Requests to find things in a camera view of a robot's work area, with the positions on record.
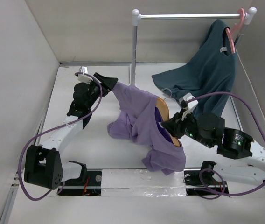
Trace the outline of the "wooden clothes hanger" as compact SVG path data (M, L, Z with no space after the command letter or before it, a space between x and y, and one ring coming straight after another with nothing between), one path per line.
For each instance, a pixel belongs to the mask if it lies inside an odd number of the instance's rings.
M170 119L170 114L169 114L169 108L168 105L166 104L165 100L168 97L165 98L161 98L158 97L157 101L156 101L156 108L158 108L160 116L161 116L161 120L164 121L168 121ZM178 139L176 139L175 137L173 137L172 135L170 135L168 133L168 136L171 138L171 142L176 146L176 147L180 147L181 143L179 142Z

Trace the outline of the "purple t shirt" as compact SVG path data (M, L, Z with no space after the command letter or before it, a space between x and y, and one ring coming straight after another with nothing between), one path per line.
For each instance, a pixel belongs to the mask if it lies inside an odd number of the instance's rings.
M109 136L150 146L142 162L151 172L162 171L169 175L183 171L186 155L183 146L175 146L168 131L160 126L162 117L156 107L158 96L123 83L116 83L112 92L121 113L107 126Z

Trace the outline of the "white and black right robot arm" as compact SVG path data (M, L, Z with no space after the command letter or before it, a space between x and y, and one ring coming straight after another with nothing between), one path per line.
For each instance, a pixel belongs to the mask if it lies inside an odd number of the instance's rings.
M161 126L173 137L186 135L208 148L217 147L217 154L225 158L241 160L265 172L265 148L250 135L225 127L224 119L213 113L196 119L192 113L181 110L170 120L162 122Z

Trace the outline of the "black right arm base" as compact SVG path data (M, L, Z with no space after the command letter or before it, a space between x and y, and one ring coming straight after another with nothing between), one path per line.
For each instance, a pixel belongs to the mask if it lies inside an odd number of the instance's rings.
M200 168L186 168L184 169L184 179L183 182L186 185L186 195L187 196L200 196L200 197L206 197L206 196L214 196L217 197L216 194L213 194L212 192L208 191L205 186L201 183L201 180L199 178L199 174L201 170L203 169L213 169L215 167L216 163L213 161L203 161ZM202 180L203 182L210 187L211 189L222 192L224 190L224 193L228 193L229 189L227 186L227 182L222 182L221 180L216 180L214 178L214 173L210 171L205 171L202 173Z

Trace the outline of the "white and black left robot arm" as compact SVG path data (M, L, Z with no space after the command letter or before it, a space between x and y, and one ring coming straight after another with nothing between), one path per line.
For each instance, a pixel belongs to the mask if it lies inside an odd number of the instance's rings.
M73 101L64 124L52 131L41 145L28 147L25 159L24 181L55 190L62 182L82 185L87 181L86 165L76 161L62 163L63 150L89 123L91 115L118 82L117 78L98 73L88 76L77 72L79 83L74 86Z

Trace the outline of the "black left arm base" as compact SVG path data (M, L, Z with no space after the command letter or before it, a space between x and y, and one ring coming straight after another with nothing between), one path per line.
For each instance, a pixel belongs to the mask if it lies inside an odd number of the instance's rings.
M88 169L86 164L69 161L63 164L59 196L101 196L102 170Z

